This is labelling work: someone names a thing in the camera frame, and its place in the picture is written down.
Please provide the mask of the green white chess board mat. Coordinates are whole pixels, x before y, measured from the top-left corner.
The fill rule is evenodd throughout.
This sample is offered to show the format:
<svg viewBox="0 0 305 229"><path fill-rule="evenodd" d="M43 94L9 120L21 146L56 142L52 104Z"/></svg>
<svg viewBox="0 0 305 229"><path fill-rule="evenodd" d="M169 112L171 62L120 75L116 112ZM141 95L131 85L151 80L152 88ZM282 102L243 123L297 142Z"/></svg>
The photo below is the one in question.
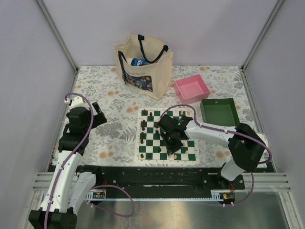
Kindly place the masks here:
<svg viewBox="0 0 305 229"><path fill-rule="evenodd" d="M142 164L195 165L199 164L197 140L182 140L182 147L172 155L167 154L158 126L164 108L144 108L138 112L135 141L135 161Z"/></svg>

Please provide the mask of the floral tablecloth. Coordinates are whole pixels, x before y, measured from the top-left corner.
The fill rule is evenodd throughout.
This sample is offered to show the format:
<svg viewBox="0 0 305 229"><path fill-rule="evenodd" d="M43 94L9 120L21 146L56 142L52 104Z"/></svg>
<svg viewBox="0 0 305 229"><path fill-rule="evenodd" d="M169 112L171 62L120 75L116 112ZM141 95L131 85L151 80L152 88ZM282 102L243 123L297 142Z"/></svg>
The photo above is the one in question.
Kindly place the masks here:
<svg viewBox="0 0 305 229"><path fill-rule="evenodd" d="M237 66L175 66L172 79L196 74L207 84L209 98L233 98L239 120L255 128L253 111ZM91 131L81 159L83 165L143 166L135 158L138 112L143 108L168 108L180 103L173 87L155 100L125 85L117 79L113 66L81 67L74 91L90 102L97 102L107 118L107 123Z"/></svg>

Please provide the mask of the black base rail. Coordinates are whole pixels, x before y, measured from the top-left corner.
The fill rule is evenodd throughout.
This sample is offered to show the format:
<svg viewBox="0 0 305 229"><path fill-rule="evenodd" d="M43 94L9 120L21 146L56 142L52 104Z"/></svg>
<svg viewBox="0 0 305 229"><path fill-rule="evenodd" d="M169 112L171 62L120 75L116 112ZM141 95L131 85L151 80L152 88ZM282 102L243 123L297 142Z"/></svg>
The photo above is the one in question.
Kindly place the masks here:
<svg viewBox="0 0 305 229"><path fill-rule="evenodd" d="M78 166L76 172L92 172L95 184L107 185L106 198L133 199L210 198L212 190L244 190L242 175L233 181L220 176L219 168Z"/></svg>

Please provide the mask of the blue white can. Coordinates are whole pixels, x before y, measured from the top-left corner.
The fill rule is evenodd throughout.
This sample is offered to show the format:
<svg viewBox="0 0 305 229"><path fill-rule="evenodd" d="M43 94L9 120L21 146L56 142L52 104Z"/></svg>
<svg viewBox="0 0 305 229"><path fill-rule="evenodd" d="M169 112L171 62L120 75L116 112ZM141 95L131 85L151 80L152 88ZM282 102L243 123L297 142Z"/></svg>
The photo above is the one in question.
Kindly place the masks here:
<svg viewBox="0 0 305 229"><path fill-rule="evenodd" d="M143 66L146 64L147 61L145 59L140 59L140 58L133 58L130 63L131 66Z"/></svg>

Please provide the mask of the beige canvas tote bag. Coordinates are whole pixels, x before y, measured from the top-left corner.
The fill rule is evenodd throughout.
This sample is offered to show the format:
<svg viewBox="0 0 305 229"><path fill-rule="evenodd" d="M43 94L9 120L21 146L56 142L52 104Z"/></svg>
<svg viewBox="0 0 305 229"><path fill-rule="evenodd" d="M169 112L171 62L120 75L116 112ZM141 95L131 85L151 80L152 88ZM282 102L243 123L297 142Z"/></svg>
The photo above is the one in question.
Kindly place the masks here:
<svg viewBox="0 0 305 229"><path fill-rule="evenodd" d="M173 52L163 41L130 34L128 41L115 45L117 78L126 85L159 100L172 80ZM133 58L145 59L146 65L131 66Z"/></svg>

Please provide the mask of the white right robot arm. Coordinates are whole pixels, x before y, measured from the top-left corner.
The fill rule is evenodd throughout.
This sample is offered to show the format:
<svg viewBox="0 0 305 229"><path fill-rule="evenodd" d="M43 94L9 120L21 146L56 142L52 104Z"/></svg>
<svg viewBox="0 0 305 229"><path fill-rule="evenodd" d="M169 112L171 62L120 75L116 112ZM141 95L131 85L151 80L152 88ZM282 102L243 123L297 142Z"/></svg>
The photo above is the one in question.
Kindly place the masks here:
<svg viewBox="0 0 305 229"><path fill-rule="evenodd" d="M243 172L254 172L266 150L266 144L247 124L219 126L200 125L195 119L183 116L179 120L164 114L158 126L168 155L179 151L182 140L203 140L229 149L232 159L226 162L217 176L218 186L227 189Z"/></svg>

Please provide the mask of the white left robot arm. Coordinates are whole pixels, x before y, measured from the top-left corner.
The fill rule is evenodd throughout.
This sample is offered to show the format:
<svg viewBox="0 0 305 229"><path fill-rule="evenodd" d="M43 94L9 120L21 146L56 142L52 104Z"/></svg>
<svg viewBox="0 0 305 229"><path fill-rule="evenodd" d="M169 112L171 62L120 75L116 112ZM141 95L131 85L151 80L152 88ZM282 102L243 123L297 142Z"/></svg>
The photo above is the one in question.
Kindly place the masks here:
<svg viewBox="0 0 305 229"><path fill-rule="evenodd" d="M81 172L75 185L74 174L89 143L89 133L107 122L97 102L92 109L83 101L73 100L67 113L58 146L58 162L54 174L38 210L31 210L28 220L35 229L74 229L77 212L90 188L99 188L103 176L95 171Z"/></svg>

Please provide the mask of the green plastic tray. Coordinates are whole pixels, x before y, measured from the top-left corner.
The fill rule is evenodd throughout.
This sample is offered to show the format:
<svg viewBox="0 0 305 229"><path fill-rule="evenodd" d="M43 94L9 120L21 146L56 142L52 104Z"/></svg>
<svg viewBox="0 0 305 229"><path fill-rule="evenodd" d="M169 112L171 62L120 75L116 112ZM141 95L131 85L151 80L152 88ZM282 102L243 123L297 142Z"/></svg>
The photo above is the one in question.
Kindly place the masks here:
<svg viewBox="0 0 305 229"><path fill-rule="evenodd" d="M200 108L205 123L223 126L240 124L233 98L203 99Z"/></svg>

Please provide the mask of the pink plastic box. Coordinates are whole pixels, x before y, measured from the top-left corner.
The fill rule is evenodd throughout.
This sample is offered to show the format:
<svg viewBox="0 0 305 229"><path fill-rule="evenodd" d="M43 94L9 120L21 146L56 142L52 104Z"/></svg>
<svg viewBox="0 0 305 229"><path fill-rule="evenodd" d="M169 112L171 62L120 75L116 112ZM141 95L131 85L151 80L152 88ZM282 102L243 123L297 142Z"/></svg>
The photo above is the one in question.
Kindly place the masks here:
<svg viewBox="0 0 305 229"><path fill-rule="evenodd" d="M200 74L175 80L173 87L181 104L200 102L207 99L210 94L210 90Z"/></svg>

